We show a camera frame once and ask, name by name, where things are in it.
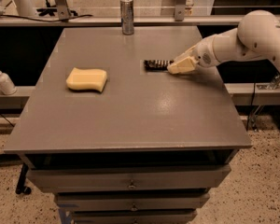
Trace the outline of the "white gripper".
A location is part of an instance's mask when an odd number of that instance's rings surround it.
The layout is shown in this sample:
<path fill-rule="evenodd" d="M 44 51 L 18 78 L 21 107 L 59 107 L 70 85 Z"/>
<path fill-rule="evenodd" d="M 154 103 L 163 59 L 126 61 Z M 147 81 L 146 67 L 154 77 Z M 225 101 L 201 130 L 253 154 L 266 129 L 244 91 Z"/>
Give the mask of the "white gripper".
<path fill-rule="evenodd" d="M 213 48 L 214 40 L 213 36 L 208 36 L 175 57 L 175 61 L 167 66 L 168 72 L 173 75 L 191 72 L 196 68 L 196 61 L 204 68 L 218 66 L 219 61 Z"/>

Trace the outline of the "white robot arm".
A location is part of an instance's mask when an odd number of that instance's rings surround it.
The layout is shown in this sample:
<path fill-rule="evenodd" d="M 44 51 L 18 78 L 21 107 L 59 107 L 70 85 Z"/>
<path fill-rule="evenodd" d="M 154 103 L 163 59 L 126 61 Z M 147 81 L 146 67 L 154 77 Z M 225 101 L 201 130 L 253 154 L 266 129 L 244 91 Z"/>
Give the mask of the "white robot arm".
<path fill-rule="evenodd" d="M 225 62 L 269 60 L 280 74 L 280 21 L 269 11 L 255 10 L 238 26 L 210 35 L 169 64 L 170 74 L 193 71 L 197 65 L 209 68 Z"/>

